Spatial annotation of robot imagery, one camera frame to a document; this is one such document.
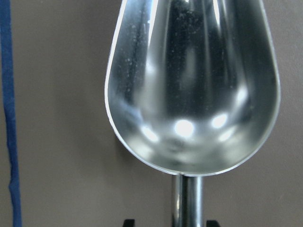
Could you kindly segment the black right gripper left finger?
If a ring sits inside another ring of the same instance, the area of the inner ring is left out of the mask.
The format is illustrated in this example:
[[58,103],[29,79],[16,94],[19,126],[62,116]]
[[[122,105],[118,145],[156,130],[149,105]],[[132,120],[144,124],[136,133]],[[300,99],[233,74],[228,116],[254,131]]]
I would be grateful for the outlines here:
[[123,227],[135,227],[134,219],[125,219],[123,222]]

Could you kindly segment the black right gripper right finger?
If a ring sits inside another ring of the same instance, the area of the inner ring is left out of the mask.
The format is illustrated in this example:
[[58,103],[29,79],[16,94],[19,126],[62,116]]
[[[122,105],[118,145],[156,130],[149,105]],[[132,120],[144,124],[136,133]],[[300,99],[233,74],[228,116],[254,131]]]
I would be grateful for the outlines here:
[[207,220],[206,227],[220,227],[220,224],[217,220]]

